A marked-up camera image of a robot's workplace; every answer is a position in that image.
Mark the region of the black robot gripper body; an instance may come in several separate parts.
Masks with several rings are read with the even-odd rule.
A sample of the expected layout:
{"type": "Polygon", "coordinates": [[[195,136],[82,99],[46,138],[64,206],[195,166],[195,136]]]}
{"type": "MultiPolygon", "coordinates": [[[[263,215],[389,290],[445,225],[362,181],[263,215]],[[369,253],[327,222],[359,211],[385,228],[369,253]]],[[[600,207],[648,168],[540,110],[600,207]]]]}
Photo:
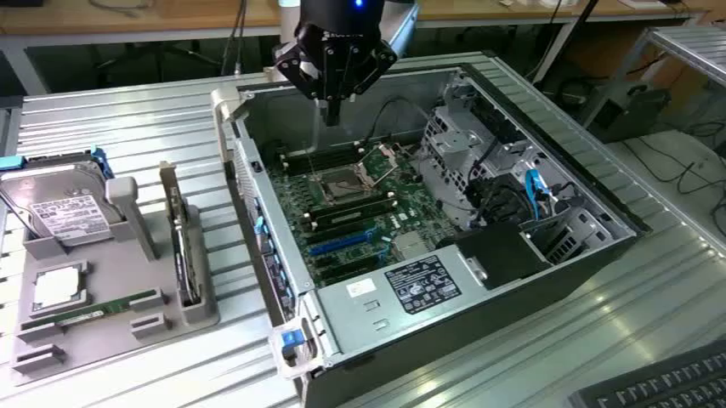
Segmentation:
{"type": "Polygon", "coordinates": [[[326,94],[334,97],[335,70],[350,43],[377,44],[382,40],[379,24],[383,1],[303,1],[297,43],[314,65],[323,70],[326,94]]]}

